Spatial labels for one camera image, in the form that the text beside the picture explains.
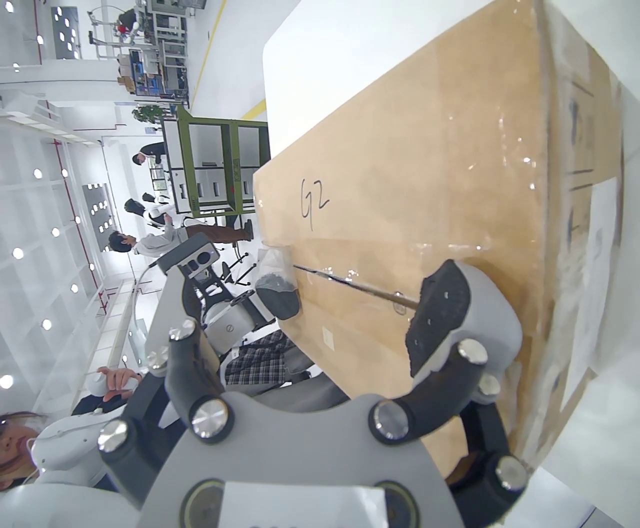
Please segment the ceiling light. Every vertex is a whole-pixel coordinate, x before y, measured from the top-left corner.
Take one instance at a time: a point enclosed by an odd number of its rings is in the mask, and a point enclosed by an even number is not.
[[[11,388],[13,385],[13,376],[5,374],[0,377],[0,388]]]

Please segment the plaid shirt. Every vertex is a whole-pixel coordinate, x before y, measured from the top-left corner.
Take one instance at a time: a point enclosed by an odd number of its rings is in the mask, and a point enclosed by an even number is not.
[[[283,354],[294,343],[282,330],[240,347],[240,355],[227,365],[227,385],[281,385],[285,379]]]

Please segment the brown pants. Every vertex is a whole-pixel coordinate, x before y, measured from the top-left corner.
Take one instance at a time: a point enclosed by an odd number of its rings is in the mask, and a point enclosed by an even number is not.
[[[207,238],[216,244],[230,244],[240,240],[249,240],[249,233],[244,229],[233,229],[221,225],[188,225],[187,236],[192,237],[196,233],[204,233]]]

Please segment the gray metal plate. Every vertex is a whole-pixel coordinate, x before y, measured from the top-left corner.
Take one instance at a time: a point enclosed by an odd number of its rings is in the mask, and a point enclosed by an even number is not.
[[[234,392],[223,397],[236,420],[228,438],[206,445],[190,432],[183,435],[147,497],[139,528],[179,526],[185,494],[211,478],[343,486],[391,480],[413,494],[420,526],[463,528],[453,497],[423,444],[389,447],[371,435],[369,410],[380,396],[367,394],[315,413],[274,410]]]

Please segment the white pillar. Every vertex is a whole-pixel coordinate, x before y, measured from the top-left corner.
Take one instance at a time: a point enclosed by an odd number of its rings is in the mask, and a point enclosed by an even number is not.
[[[96,106],[130,101],[118,84],[117,60],[43,60],[41,65],[0,68],[0,90],[38,95],[56,106]]]

